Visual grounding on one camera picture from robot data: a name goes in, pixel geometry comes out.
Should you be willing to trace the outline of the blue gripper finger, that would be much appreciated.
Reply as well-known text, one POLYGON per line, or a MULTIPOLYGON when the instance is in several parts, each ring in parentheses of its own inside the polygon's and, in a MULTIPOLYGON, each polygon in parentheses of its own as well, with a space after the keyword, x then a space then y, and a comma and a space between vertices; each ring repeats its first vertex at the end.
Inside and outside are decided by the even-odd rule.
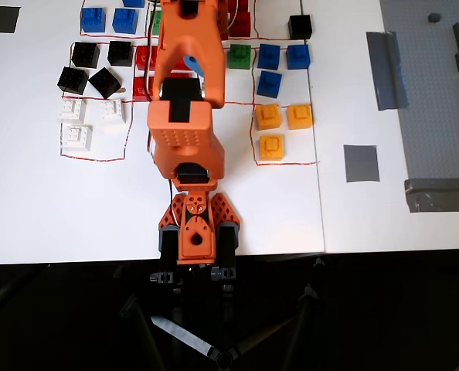
POLYGON ((184 56, 183 63, 189 70, 191 70, 191 72, 189 73, 190 77, 199 79, 204 78, 203 69, 194 56, 184 56))

